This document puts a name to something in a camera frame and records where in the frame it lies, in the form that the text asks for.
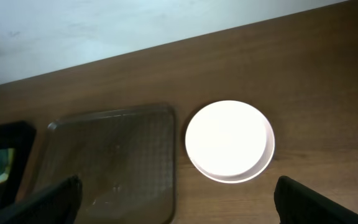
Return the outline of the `green yellow sponge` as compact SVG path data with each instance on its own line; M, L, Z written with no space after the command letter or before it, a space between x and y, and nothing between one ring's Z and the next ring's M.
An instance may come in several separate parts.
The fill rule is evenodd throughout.
M14 161L14 148L0 149L0 184L8 180Z

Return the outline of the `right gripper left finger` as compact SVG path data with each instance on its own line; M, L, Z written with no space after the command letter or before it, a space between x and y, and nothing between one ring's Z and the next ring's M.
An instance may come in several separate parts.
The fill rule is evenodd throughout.
M0 224L74 223L82 196L82 181L74 175L0 210Z

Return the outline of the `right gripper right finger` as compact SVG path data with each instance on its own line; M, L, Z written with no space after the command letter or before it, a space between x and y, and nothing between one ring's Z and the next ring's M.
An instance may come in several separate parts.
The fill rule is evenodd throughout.
M280 224L358 224L358 214L284 175L274 202Z

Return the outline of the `white plate top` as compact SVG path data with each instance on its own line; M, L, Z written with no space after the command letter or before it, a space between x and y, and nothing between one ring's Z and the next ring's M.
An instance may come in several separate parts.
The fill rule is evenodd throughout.
M269 120L257 108L235 100L210 103L197 111L188 123L184 143L196 169L225 184L257 177L275 152Z

